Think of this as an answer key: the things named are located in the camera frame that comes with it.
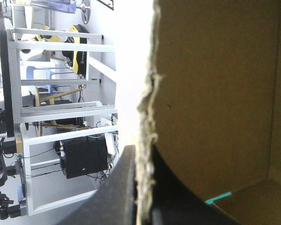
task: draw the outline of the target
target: plastic chair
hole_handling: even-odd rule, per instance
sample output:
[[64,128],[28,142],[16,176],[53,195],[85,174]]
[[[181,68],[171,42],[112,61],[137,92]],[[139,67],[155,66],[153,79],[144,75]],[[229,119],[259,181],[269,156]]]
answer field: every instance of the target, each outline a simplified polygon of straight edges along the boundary
[[[27,80],[34,80],[34,71],[35,70],[45,70],[46,71],[46,79],[51,80],[53,75],[58,75],[58,74],[75,74],[73,71],[72,72],[53,72],[51,69],[69,69],[67,67],[33,67],[33,66],[28,66],[26,68],[26,79]],[[48,93],[62,93],[63,91],[56,91],[54,88],[58,87],[71,87],[70,85],[46,85],[46,86],[38,86],[38,88],[47,88]]]

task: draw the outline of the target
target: black device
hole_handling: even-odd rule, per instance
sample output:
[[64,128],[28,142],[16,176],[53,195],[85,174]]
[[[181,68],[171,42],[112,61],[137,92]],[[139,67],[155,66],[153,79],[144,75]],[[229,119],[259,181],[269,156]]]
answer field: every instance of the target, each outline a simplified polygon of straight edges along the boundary
[[0,192],[0,219],[4,220],[9,217],[8,205],[14,204],[14,201],[10,200],[5,194]]
[[67,179],[108,169],[105,138],[79,137],[54,143]]

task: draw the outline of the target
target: cable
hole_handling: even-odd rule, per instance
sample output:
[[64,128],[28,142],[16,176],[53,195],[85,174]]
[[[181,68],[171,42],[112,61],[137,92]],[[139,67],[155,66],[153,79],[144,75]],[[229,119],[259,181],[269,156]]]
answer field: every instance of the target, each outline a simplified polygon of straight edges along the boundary
[[15,154],[14,153],[12,153],[13,155],[11,156],[11,157],[7,157],[4,153],[2,153],[3,155],[4,155],[4,157],[5,158],[12,158],[12,157],[14,157],[15,156]]
[[22,156],[17,155],[17,154],[15,154],[15,155],[18,156],[19,158],[32,158],[32,157],[35,157],[35,156],[42,155],[42,154],[44,154],[44,153],[46,153],[46,152],[52,151],[53,149],[55,149],[55,148],[49,149],[49,150],[47,150],[47,151],[44,151],[44,152],[42,152],[42,153],[36,154],[36,155],[34,155],[34,156],[30,156],[30,157],[22,157]]
[[59,164],[60,163],[55,163],[55,164],[52,164],[52,165],[47,165],[47,166],[43,166],[43,167],[39,167],[39,168],[36,168],[36,169],[31,169],[31,170],[43,169],[43,168],[47,168],[47,167],[54,166],[54,165],[59,165]]
[[94,136],[91,136],[91,135],[88,135],[88,137],[91,137],[91,138],[100,138],[100,137],[103,137],[104,135],[100,135],[98,137],[94,137]]
[[56,173],[56,172],[60,172],[62,170],[55,170],[55,171],[51,171],[51,172],[44,172],[44,173],[40,173],[40,174],[37,174],[37,175],[26,175],[26,176],[29,176],[29,177],[26,177],[26,179],[31,179],[31,178],[34,178],[34,177],[39,177],[39,176],[44,176],[44,175],[47,175],[47,174],[50,174],[50,173]]

